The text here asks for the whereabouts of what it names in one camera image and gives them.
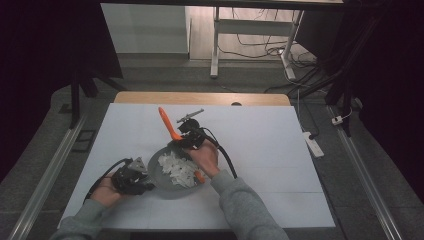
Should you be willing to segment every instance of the cable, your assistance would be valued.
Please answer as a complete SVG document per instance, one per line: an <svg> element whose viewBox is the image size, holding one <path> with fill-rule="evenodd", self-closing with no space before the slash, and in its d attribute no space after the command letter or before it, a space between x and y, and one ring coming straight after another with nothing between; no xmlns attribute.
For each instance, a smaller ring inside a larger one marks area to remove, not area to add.
<svg viewBox="0 0 424 240"><path fill-rule="evenodd" d="M241 54L241 53L236 53L236 52L227 52L227 51L222 50L222 49L219 47L219 44L218 44L218 49L219 49L221 52L223 52L223 53L234 54L234 55L238 55L238 56L242 56L242 57L247 57L247 58L261 58L261 57L266 57L266 56L268 56L268 54L264 54L264 55L260 55L260 56L247 56L247 55L243 55L243 54Z"/></svg>
<svg viewBox="0 0 424 240"><path fill-rule="evenodd" d="M351 114L352 114L352 107L350 107L350 113L348 115L342 117L342 119L345 119L345 118L349 117Z"/></svg>
<svg viewBox="0 0 424 240"><path fill-rule="evenodd" d="M299 81L302 81L305 77L307 77L312 71L313 71L314 69L311 69L311 70L309 70L305 75L303 75L303 77L301 77L300 79L299 79ZM288 86L292 86L293 84L295 84L295 85L297 85L298 83L296 83L296 82L292 82L292 81L290 81L290 80L288 80L289 78L288 78L288 76L287 76L287 73L286 73L286 71L284 71L284 75L286 76L286 80L289 82L288 84L283 84L283 85L279 85L279 86L272 86L272 87L269 87L269 88L267 88L267 89L265 89L264 90L264 93L268 93L270 90L273 90L273 89L281 89L281 88L285 88L285 87L288 87Z"/></svg>
<svg viewBox="0 0 424 240"><path fill-rule="evenodd" d="M267 16L268 16L268 12L269 12L269 9L266 9L266 10L267 10L267 13L266 13L265 19L267 18ZM260 13L260 16L256 17L254 20L256 20L256 19L260 18L260 17L263 15L264 11L265 11L265 9L261 9L261 10L260 10L260 12L259 12L259 13ZM236 17L237 17L237 19L240 19L240 17L237 15L237 13L236 13L236 11L235 11L235 9L234 9L234 8L232 8L232 14L233 14L233 19L236 19ZM278 9L277 9L277 11L276 11L276 13L275 13L274 21L277 19L277 16L278 16ZM268 46L268 45L271 45L271 44L283 44L283 43L287 43L287 41L270 42L271 36L269 36L269 37L268 37L268 40L267 40L266 42L264 42L264 43L243 43L243 42L240 40L240 35L239 35L239 34L236 34L236 36L237 36L237 40L239 41L239 43L240 43L241 45L244 45L244 46L263 46L263 45L265 45L265 52L266 52L267 54L266 54L266 55L261 55L261 56L247 56L247 55L243 55L243 54L236 53L236 52L225 52L225 51L223 51L222 49L219 49L219 50L221 50L223 53L235 54L235 55L242 56L242 57L248 57L248 58L261 58L261 57L265 57L265 56L269 56L269 55L270 55L270 56L277 56L278 54L273 55L272 53L273 53L273 52L275 52L275 51L278 51L278 50L280 50L280 49L282 49L282 48L283 48L283 47L273 47L273 48L267 49L267 46Z"/></svg>
<svg viewBox="0 0 424 240"><path fill-rule="evenodd" d="M200 131L199 129L205 129L207 130L212 136L208 136L207 134L205 134L204 132ZM207 128L190 128L190 130L195 131L197 134L203 136L204 138L206 138L207 140L209 140L213 145L215 145L216 148L218 148L218 150L222 153L222 155L224 155L225 160L227 161L228 166L230 167L231 173L233 174L234 178L237 178L237 173L236 170L234 169L234 165L231 162L230 156L228 156L227 152L225 151L225 149L219 145L218 140L215 138L215 136L213 135L213 133L207 129Z"/></svg>
<svg viewBox="0 0 424 240"><path fill-rule="evenodd" d="M112 167L106 170L106 172L99 179L97 179L97 181L91 186L90 190L88 190L87 195L85 195L84 201L91 197L91 194L93 194L94 190L96 190L96 188L100 185L102 180L110 173L110 171L112 171L112 169L114 169L116 166L118 166L119 164L123 162L129 162L129 161L131 161L131 159L128 159L128 158L119 160L117 163L113 164Z"/></svg>

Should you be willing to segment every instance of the white table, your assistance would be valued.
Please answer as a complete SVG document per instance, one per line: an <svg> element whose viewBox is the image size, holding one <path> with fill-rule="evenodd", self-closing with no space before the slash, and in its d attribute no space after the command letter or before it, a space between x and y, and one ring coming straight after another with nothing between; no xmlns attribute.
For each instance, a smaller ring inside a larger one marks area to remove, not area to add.
<svg viewBox="0 0 424 240"><path fill-rule="evenodd" d="M334 227L290 106L111 104L63 217L79 210L92 183L113 163L142 156L147 165L166 146L170 137L158 106L173 124L203 108L195 119L215 134L239 177L258 192L281 227ZM222 155L219 162L220 168L228 169ZM103 225L131 231L229 229L218 197L208 181L177 194L154 189L120 202L106 213Z"/></svg>

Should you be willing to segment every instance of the power strip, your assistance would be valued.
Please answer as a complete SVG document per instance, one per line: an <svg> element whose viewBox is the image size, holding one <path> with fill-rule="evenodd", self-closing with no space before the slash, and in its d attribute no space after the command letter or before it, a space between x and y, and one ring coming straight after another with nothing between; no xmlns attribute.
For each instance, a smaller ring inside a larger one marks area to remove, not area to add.
<svg viewBox="0 0 424 240"><path fill-rule="evenodd" d="M311 150L312 155L314 155L314 157L324 156L324 152L319 147L317 141L315 141L315 139L309 139L310 135L310 132L303 133L303 137L305 138L306 144L308 144L309 150Z"/></svg>

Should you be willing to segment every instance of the person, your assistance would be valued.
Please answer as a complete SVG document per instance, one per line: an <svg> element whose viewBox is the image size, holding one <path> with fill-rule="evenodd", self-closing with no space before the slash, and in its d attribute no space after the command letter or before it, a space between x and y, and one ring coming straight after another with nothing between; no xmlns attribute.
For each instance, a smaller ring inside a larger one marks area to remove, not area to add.
<svg viewBox="0 0 424 240"><path fill-rule="evenodd" d="M237 239L289 239L259 195L242 178L234 179L218 168L218 150L213 143L205 140L198 149L185 151L211 179L212 187L220 195L219 205L225 219ZM95 239L101 230L102 213L124 197L115 190L110 178L104 178L78 213L63 219L50 239Z"/></svg>

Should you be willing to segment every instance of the black cable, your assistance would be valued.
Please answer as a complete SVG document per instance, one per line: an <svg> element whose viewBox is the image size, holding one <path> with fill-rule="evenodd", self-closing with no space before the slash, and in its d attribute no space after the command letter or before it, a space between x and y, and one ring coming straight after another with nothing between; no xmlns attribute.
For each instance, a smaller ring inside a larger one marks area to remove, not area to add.
<svg viewBox="0 0 424 240"><path fill-rule="evenodd" d="M233 163L231 162L230 156L228 156L227 152L225 151L225 149L219 145L218 141L216 140L215 136L213 135L213 133L207 129L207 128L200 128L200 129L205 129L207 130L212 136L208 136L207 134L205 134L204 132L200 131L199 129L196 128L190 128L190 130L195 131L197 134L203 136L204 138L206 138L207 140L209 140L213 145L215 145L216 148L218 148L218 150L222 153L222 155L224 155L225 160L227 161L228 166L230 167L231 173L233 174L234 178L237 178L237 173L236 170L234 169Z"/></svg>
<svg viewBox="0 0 424 240"><path fill-rule="evenodd" d="M243 55L243 54L236 53L236 52L227 52L227 51L222 50L222 49L219 47L219 45L218 45L218 49L219 49L221 52L223 52L223 53L234 54L234 55L238 55L238 56L242 56L242 57L247 57L247 58L261 58L261 57L266 57L266 56L268 56L268 54L260 55L260 56L247 56L247 55Z"/></svg>
<svg viewBox="0 0 424 240"><path fill-rule="evenodd" d="M119 164L126 162L126 161L130 161L130 160L131 159L128 159L128 158L119 160L117 163L113 164L112 167L110 167L108 170L106 170L106 172L99 179L97 179L97 181L91 186L90 190L88 190L87 195L85 195L84 201L90 198L90 196L91 196L91 194L93 194L94 190L97 189L97 187L100 185L102 180L110 173L110 171L112 171L112 169L114 169Z"/></svg>
<svg viewBox="0 0 424 240"><path fill-rule="evenodd" d="M306 77L306 75L304 76L304 77L302 77L298 82L297 82L297 84L296 84L296 86L292 89L292 90L290 90L288 93L287 93L287 96L289 97L289 98L291 98L291 93L293 92L293 91L295 91L295 90L297 90L297 89L299 89L300 87L302 87L302 86L307 86L307 85L305 85L307 82L309 82L311 79L312 79L312 77L313 76L315 76L315 74L317 74L318 72L320 72L321 71L321 69L320 68L318 68L318 67L314 67L312 70L310 70L306 75L309 75L309 76L307 76Z"/></svg>
<svg viewBox="0 0 424 240"><path fill-rule="evenodd" d="M305 77L307 77L313 70L314 70L315 68L313 68L313 69L311 69L311 70L309 70L305 75L303 75L303 77L301 77L299 80L298 80L298 82L299 81L302 81ZM267 89L265 89L264 90L264 93L268 93L270 90L273 90L273 89L281 89L281 88L285 88L285 87L288 87L288 86L292 86L293 84L298 84L298 82L295 82L295 83L293 83L293 82L290 82L290 83L286 83L286 84L283 84L283 85L279 85L279 86L272 86L272 87L269 87L269 88L267 88Z"/></svg>

